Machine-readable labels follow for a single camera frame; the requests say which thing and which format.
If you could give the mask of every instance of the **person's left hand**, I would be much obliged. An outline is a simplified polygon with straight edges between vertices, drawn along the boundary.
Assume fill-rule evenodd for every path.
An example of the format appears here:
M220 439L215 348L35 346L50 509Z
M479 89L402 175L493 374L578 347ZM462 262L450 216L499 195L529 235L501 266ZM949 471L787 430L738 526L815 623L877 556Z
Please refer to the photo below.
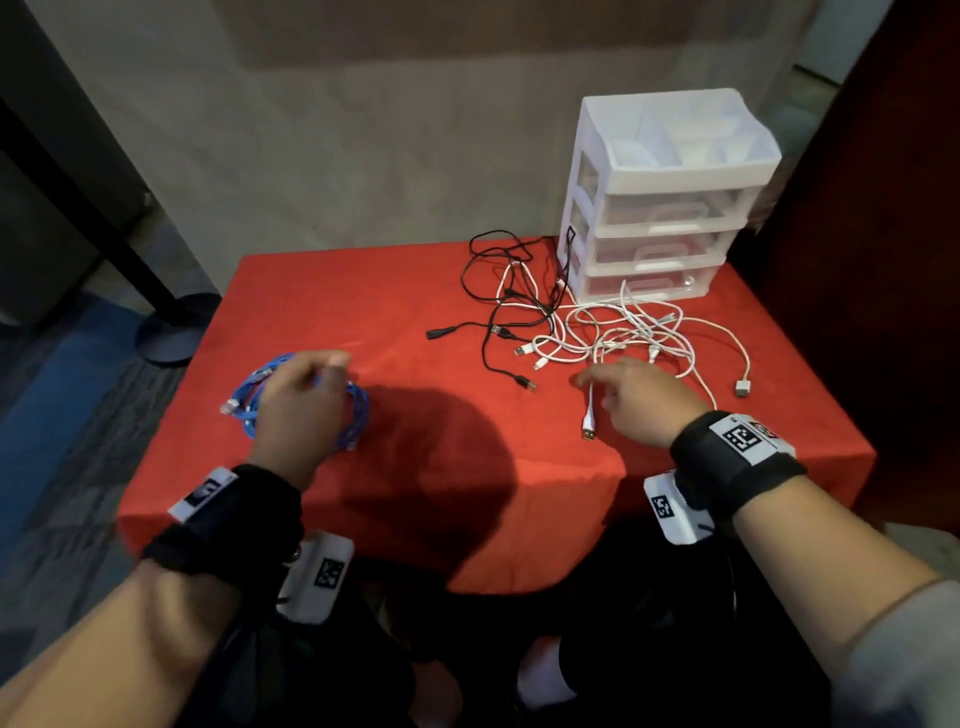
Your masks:
M347 352L300 352L267 380L247 462L303 492L337 450L347 395ZM320 384L314 378L320 372Z

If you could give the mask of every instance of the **coiled blue cable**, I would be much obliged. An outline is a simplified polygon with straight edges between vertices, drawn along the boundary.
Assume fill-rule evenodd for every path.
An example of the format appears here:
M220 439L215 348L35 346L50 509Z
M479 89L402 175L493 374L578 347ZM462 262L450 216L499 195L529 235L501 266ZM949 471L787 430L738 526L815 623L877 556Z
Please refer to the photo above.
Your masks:
M264 364L244 379L243 383L234 390L230 399L220 407L220 411L225 415L232 415L243 423L243 431L248 437L256 436L256 413L260 407L263 385L280 364L293 357L293 354L286 353ZM314 384L319 383L320 375L317 375ZM353 418L337 436L339 449L355 449L360 434L367 426L367 419L370 418L370 399L367 393L351 381L347 383L347 392L353 399Z

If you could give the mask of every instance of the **black stanchion base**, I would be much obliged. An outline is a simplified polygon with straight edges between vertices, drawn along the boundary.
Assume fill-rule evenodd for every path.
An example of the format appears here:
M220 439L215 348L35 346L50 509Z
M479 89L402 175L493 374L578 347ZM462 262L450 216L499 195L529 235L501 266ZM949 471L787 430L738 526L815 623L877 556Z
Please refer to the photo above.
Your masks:
M194 293L178 299L189 313L186 326L171 326L156 313L150 314L136 330L136 352L158 367L186 366L204 338L221 297L216 293Z

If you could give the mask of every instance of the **hand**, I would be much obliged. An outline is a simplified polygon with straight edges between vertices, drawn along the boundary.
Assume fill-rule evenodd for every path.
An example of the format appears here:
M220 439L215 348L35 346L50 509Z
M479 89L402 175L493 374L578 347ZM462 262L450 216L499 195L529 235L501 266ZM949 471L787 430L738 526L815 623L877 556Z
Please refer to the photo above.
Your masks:
M669 448L677 435L709 405L675 376L630 356L615 364L594 364L577 376L578 386L602 384L601 406L613 427L642 445Z
M300 352L281 364L260 397L256 437L247 462L266 468L303 492L344 424L347 352ZM320 384L314 386L317 371Z

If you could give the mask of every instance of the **white marker tag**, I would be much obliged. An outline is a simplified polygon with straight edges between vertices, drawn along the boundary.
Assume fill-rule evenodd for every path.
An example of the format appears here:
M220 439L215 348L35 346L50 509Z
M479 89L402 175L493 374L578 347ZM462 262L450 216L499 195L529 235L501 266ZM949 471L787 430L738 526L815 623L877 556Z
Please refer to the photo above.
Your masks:
M695 511L677 490L674 473L662 473L643 481L643 491L653 506L657 523L666 540L674 546L687 546L713 535L716 527L707 511Z
M237 479L237 473L226 468L217 468L206 477L204 483L192 493L178 500L167 511L179 523L186 523L193 514L213 500L230 483Z
M300 558L287 572L276 610L300 624L323 624L347 576L353 541L313 531L300 543Z
M727 415L710 429L751 465L762 463L778 452L797 454L792 445L750 415Z

